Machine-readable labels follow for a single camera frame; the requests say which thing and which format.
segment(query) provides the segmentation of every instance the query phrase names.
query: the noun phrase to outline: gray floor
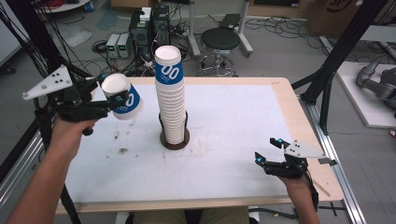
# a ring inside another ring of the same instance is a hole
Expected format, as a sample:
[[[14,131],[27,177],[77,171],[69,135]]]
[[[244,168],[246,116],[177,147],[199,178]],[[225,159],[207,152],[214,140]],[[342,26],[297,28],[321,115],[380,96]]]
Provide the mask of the gray floor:
[[[108,4],[103,4],[102,1],[100,3],[100,8],[92,13],[76,9],[55,15],[57,22],[77,21],[84,17],[82,21],[70,24],[79,25],[81,29],[86,28],[93,33],[90,40],[73,49],[82,61],[99,58],[91,51],[91,46],[95,41],[106,39],[112,32],[127,31],[129,24],[127,18],[131,13],[113,13],[108,8]],[[210,20],[205,16],[208,13],[220,21],[222,16],[218,14],[235,13],[240,8],[239,1],[230,1],[228,10],[227,8],[214,10],[210,5],[212,3],[207,0],[202,0],[199,4],[201,5],[196,4],[197,15],[199,15],[195,20],[197,27],[204,21]],[[262,21],[251,21],[251,23],[262,24]],[[295,25],[297,25],[296,22],[289,23],[289,28],[284,25],[283,27],[295,33],[297,29],[290,29]],[[196,33],[199,34],[204,29],[213,26],[216,26],[214,22],[206,22],[202,26],[203,29]],[[265,27],[251,29],[256,27],[258,26],[247,25],[245,31],[249,43],[254,48],[254,53],[247,58],[244,50],[239,49],[230,55],[240,77],[286,77],[292,83],[318,70],[326,60],[319,42],[314,38],[285,38],[269,32]],[[301,33],[306,33],[304,27],[301,27]],[[373,52],[367,44],[367,42],[359,43],[348,60],[354,61],[358,58],[360,62],[367,63],[369,60],[366,57],[373,59],[384,55],[383,52]],[[388,62],[386,56],[383,59],[383,63]],[[17,68],[17,73],[8,74],[5,69],[0,71],[0,92],[4,96],[0,102],[0,162],[5,159],[34,118],[33,102],[23,101],[21,93],[29,90],[41,79],[32,62],[23,52],[15,55],[11,62]],[[127,62],[127,60],[118,61],[119,64]],[[98,62],[97,65],[101,69],[106,67],[103,62]],[[94,76],[99,75],[100,69],[97,65],[87,66]],[[198,68],[198,62],[194,60],[184,63],[186,76],[195,76]],[[305,88],[302,87],[296,92],[302,93]],[[367,223],[396,223],[396,188],[394,187],[396,175],[393,173],[392,166],[396,161],[396,141],[388,136],[388,130],[364,126],[337,78],[333,82],[328,130]],[[12,209],[32,172],[29,171],[23,177],[15,193],[2,208],[2,214],[8,214]],[[343,202],[333,202],[333,204],[337,207],[344,207]],[[290,204],[265,207],[292,213]],[[322,223],[349,223],[347,213],[342,210],[336,211],[336,216],[332,210],[325,209],[319,209],[318,214]],[[0,223],[3,223],[5,218],[4,215],[0,216]],[[83,223],[112,223],[115,220],[115,214],[83,214],[81,219]],[[70,221],[66,216],[57,216],[56,223],[70,223]],[[261,223],[297,223],[297,221],[261,213]]]

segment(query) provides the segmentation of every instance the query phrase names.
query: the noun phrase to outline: leg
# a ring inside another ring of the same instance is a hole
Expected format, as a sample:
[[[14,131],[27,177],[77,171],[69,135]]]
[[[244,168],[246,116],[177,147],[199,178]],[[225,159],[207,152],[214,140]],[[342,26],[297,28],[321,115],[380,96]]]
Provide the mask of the leg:
[[[187,224],[183,210],[162,210],[134,213],[134,224]]]
[[[200,224],[248,224],[248,208],[207,208],[202,213]]]

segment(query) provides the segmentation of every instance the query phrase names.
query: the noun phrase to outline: human arm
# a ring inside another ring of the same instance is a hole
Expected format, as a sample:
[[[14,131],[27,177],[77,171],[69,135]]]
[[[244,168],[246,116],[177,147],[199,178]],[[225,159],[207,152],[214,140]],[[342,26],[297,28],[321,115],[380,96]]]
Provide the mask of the human arm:
[[[305,176],[296,179],[279,178],[286,186],[301,224],[320,223],[311,199],[311,189]]]
[[[53,223],[70,162],[76,157],[82,131],[95,120],[70,123],[57,118],[44,160],[23,192],[7,223]]]

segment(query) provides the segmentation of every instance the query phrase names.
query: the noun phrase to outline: blue logo on cup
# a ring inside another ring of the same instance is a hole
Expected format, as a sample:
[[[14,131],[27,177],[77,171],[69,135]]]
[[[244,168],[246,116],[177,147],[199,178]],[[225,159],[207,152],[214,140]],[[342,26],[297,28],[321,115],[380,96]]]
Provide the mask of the blue logo on cup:
[[[155,78],[164,85],[177,84],[183,79],[183,65],[181,62],[175,65],[155,64]]]
[[[131,85],[129,89],[129,98],[126,101],[125,105],[119,106],[115,108],[113,111],[117,114],[126,114],[128,112],[133,111],[140,103],[140,95],[134,89],[134,86]]]

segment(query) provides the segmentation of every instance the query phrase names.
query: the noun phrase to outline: stool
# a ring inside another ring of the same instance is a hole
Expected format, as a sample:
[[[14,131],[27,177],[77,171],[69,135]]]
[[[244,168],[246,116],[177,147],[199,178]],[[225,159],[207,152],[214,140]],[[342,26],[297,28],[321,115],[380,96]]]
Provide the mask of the stool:
[[[218,77],[233,73],[233,77],[238,77],[233,69],[233,62],[224,56],[224,54],[236,51],[239,47],[239,36],[233,30],[223,28],[206,30],[201,35],[201,42],[202,47],[213,54],[205,56],[200,61],[198,73],[205,72]]]

